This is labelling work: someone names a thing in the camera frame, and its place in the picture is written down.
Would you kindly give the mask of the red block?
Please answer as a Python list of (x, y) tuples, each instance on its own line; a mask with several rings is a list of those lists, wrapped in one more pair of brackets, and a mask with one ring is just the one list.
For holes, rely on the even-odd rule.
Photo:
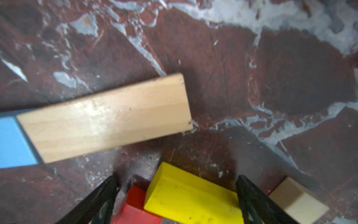
[(122, 209), (114, 216), (111, 224), (160, 224), (162, 217), (144, 209), (146, 191), (131, 186)]

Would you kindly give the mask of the yellow long block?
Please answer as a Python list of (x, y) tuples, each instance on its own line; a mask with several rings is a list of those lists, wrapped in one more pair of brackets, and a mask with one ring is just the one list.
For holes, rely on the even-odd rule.
[(162, 162), (145, 196), (144, 209), (182, 224), (242, 224), (237, 194)]

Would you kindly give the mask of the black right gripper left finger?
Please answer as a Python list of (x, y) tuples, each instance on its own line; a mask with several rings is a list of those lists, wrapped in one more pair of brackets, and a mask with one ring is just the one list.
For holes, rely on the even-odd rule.
[(57, 223), (109, 224), (119, 191), (120, 184), (115, 176), (108, 177)]

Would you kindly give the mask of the natural wood long block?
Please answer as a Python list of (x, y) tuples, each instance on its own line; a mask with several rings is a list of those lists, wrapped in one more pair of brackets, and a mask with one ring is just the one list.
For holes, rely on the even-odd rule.
[(300, 224), (313, 224), (329, 211), (306, 187), (287, 177), (269, 195), (282, 210)]

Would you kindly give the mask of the light blue block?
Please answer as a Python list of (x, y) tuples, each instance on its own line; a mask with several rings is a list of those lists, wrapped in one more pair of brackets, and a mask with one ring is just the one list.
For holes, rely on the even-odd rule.
[(36, 165), (39, 159), (17, 119), (1, 117), (1, 168)]

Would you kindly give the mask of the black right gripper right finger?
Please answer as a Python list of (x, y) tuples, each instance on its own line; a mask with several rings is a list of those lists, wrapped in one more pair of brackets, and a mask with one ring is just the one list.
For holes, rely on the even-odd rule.
[(298, 223), (244, 175), (238, 176), (236, 193), (244, 224)]

